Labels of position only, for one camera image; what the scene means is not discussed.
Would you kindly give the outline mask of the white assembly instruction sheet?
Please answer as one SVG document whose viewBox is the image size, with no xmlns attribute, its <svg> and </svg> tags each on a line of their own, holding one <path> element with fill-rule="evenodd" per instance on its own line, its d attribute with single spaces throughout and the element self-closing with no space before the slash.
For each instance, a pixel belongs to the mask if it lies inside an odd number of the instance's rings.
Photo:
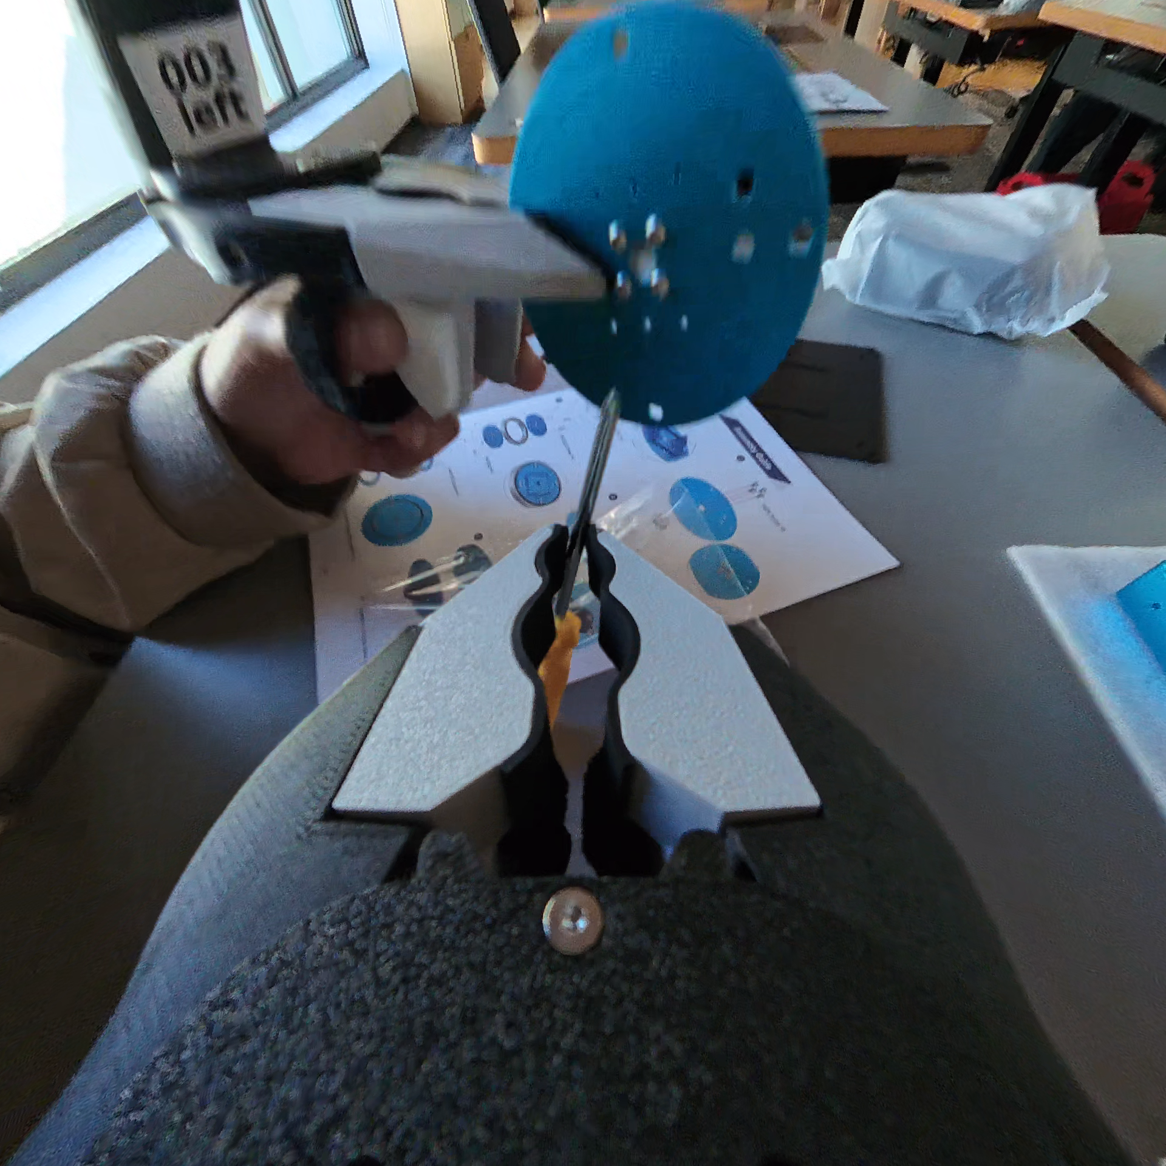
<svg viewBox="0 0 1166 1166">
<path fill-rule="evenodd" d="M 535 395 L 485 383 L 412 476 L 360 472 L 309 538 L 317 700 L 531 534 L 570 526 L 596 421 L 556 371 Z M 745 401 L 687 427 L 622 421 L 592 522 L 727 625 L 898 567 Z"/>
</svg>

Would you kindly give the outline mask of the blue round metal disc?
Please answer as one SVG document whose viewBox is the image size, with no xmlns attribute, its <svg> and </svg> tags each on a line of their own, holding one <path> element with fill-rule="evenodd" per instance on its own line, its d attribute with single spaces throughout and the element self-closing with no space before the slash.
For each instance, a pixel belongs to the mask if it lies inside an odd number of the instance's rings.
<svg viewBox="0 0 1166 1166">
<path fill-rule="evenodd" d="M 547 361 L 620 419 L 681 427 L 755 393 L 808 314 L 826 169 L 777 48 L 741 18 L 634 4 L 586 22 L 523 115 L 507 202 L 596 264 L 533 300 Z"/>
</svg>

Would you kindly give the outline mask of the blue metal U bracket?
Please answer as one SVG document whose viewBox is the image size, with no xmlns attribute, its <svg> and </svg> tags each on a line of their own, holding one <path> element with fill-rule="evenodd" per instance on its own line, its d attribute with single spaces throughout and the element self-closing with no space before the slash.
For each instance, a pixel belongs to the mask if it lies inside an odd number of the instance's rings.
<svg viewBox="0 0 1166 1166">
<path fill-rule="evenodd" d="M 1145 569 L 1116 591 L 1116 601 L 1163 672 L 1163 573 L 1166 561 Z"/>
</svg>

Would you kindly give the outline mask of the person's beige jacket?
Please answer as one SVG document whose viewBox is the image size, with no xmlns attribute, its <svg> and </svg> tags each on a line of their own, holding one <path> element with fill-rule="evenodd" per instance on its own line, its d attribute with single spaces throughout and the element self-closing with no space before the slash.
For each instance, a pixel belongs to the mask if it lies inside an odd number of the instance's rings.
<svg viewBox="0 0 1166 1166">
<path fill-rule="evenodd" d="M 51 770 L 132 643 L 85 621 L 1 607 L 1 809 Z"/>
</svg>

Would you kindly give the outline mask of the person's left forearm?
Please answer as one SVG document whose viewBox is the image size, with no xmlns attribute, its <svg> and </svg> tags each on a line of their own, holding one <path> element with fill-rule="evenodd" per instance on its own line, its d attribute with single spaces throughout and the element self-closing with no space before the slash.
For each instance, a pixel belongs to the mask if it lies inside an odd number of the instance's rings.
<svg viewBox="0 0 1166 1166">
<path fill-rule="evenodd" d="M 253 476 L 198 379 L 209 335 L 146 335 L 53 371 L 1 438 L 1 607 L 132 635 L 277 542 L 317 532 L 354 476 Z"/>
</svg>

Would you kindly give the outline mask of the white plastic-wrapped bundle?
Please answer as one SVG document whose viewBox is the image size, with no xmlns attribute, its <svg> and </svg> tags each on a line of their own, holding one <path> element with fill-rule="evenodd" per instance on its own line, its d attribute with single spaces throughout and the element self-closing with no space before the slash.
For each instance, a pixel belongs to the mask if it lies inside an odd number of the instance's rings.
<svg viewBox="0 0 1166 1166">
<path fill-rule="evenodd" d="M 1094 193 L 1078 185 L 892 189 L 860 204 L 820 280 L 856 308 L 1017 341 L 1082 321 L 1108 296 L 1110 264 Z"/>
</svg>

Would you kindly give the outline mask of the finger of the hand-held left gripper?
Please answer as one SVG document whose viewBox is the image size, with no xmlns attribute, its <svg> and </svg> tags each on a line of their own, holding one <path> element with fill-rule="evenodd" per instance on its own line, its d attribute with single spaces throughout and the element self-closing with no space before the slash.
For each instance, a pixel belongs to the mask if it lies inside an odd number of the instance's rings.
<svg viewBox="0 0 1166 1166">
<path fill-rule="evenodd" d="M 507 210 L 505 183 L 495 175 L 437 161 L 382 161 L 370 181 L 376 210 L 404 210 L 416 202 Z"/>
<path fill-rule="evenodd" d="M 354 421 L 414 407 L 457 415 L 477 373 L 513 371 L 527 302 L 596 302 L 608 276 L 545 226 L 481 189 L 297 189 L 247 202 L 247 258 L 299 278 L 311 339 L 295 353 L 311 385 Z M 372 387 L 340 387 L 328 315 L 362 294 L 396 314 L 406 353 Z"/>
</svg>

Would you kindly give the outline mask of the black metal plate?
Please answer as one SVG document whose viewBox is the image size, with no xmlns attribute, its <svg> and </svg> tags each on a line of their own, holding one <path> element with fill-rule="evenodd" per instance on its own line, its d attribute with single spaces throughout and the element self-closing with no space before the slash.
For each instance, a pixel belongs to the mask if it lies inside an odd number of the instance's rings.
<svg viewBox="0 0 1166 1166">
<path fill-rule="evenodd" d="M 794 452 L 888 458 L 884 359 L 872 347 L 798 339 L 749 401 Z"/>
</svg>

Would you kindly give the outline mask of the person's left hand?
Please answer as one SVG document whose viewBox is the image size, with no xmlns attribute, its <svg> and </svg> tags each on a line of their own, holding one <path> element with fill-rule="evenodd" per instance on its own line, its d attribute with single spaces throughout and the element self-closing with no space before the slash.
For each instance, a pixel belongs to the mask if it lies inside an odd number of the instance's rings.
<svg viewBox="0 0 1166 1166">
<path fill-rule="evenodd" d="M 332 486 L 358 472 L 412 476 L 457 436 L 457 419 L 434 421 L 414 409 L 372 432 L 330 411 L 305 385 L 287 347 L 297 294 L 297 278 L 285 276 L 241 300 L 198 361 L 202 395 L 235 456 L 259 480 L 305 488 Z M 547 373 L 531 335 L 523 321 L 509 381 L 521 393 L 539 391 Z M 384 302 L 354 300 L 334 317 L 334 355 L 340 379 L 358 385 L 396 371 L 406 357 L 406 331 Z"/>
</svg>

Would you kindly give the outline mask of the white foam sheet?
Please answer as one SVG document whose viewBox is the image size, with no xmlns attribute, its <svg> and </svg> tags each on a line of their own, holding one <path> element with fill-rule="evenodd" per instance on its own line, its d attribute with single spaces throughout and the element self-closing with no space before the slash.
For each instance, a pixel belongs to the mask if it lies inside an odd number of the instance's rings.
<svg viewBox="0 0 1166 1166">
<path fill-rule="evenodd" d="M 1163 817 L 1163 672 L 1116 601 L 1163 547 L 1013 546 L 1007 557 Z"/>
</svg>

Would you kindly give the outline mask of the printed paper sheet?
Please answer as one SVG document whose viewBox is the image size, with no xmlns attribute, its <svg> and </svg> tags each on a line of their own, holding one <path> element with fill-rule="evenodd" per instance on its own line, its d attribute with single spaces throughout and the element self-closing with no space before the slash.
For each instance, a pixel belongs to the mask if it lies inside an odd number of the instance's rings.
<svg viewBox="0 0 1166 1166">
<path fill-rule="evenodd" d="M 812 115 L 884 113 L 888 105 L 836 72 L 794 72 L 800 103 Z"/>
</svg>

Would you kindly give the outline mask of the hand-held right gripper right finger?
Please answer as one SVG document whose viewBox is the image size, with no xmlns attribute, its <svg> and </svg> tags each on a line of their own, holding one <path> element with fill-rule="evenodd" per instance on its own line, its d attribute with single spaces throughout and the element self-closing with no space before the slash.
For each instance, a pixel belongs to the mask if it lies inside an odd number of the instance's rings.
<svg viewBox="0 0 1166 1166">
<path fill-rule="evenodd" d="M 598 647 L 616 670 L 582 783 L 598 877 L 654 877 L 687 833 L 814 817 L 822 803 L 721 617 L 638 553 L 586 534 Z"/>
</svg>

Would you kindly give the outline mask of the wood-edged office desk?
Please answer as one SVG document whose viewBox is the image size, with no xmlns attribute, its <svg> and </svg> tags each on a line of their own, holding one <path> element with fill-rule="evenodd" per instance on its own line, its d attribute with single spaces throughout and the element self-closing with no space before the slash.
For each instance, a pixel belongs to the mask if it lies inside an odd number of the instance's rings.
<svg viewBox="0 0 1166 1166">
<path fill-rule="evenodd" d="M 1034 87 L 1019 101 L 985 191 L 1019 175 L 1030 161 L 1062 93 L 1114 107 L 1082 169 L 1102 193 L 1149 127 L 1163 127 L 1163 2 L 1038 2 L 1024 12 L 953 2 L 888 2 L 882 34 L 894 40 L 892 64 L 921 58 L 921 80 L 937 85 L 943 68 L 993 66 L 1022 40 L 1048 56 Z"/>
<path fill-rule="evenodd" d="M 551 6 L 547 20 L 521 50 L 499 95 L 471 129 L 473 159 L 479 165 L 511 163 L 521 119 L 549 60 L 582 22 L 608 16 L 614 4 L 588 2 L 580 8 Z M 771 34 L 777 50 L 804 72 L 832 72 L 870 97 L 882 111 L 818 115 L 818 137 L 826 157 L 832 202 L 860 202 L 892 187 L 911 157 L 969 157 L 983 145 L 989 121 L 959 99 L 913 80 L 852 38 L 836 34 L 806 12 L 739 10 L 741 18 Z"/>
</svg>

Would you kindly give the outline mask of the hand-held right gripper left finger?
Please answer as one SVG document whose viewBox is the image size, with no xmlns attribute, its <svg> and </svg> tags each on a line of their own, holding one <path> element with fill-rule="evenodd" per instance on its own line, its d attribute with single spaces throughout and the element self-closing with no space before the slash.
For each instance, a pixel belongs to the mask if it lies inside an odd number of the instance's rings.
<svg viewBox="0 0 1166 1166">
<path fill-rule="evenodd" d="M 336 817 L 459 833 L 503 877 L 564 873 L 566 778 L 539 664 L 566 538 L 537 530 L 408 635 L 332 795 Z"/>
</svg>

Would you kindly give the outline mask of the yellow-handled screwdriver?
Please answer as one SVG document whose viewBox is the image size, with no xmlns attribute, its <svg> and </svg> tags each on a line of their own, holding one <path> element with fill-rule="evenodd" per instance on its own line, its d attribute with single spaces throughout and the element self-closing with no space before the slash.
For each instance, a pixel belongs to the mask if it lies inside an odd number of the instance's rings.
<svg viewBox="0 0 1166 1166">
<path fill-rule="evenodd" d="M 620 395 L 618 389 L 610 389 L 600 405 L 600 417 L 594 430 L 584 480 L 580 486 L 574 522 L 570 524 L 566 536 L 564 567 L 553 603 L 554 639 L 539 664 L 539 678 L 545 690 L 549 724 L 556 720 L 560 698 L 570 676 L 570 659 L 578 645 L 580 633 L 578 621 L 570 613 L 570 597 L 574 589 L 574 579 L 578 575 L 578 563 L 584 553 L 584 536 L 592 524 L 592 510 L 600 492 L 600 482 L 606 470 L 608 450 L 614 440 L 618 419 Z"/>
</svg>

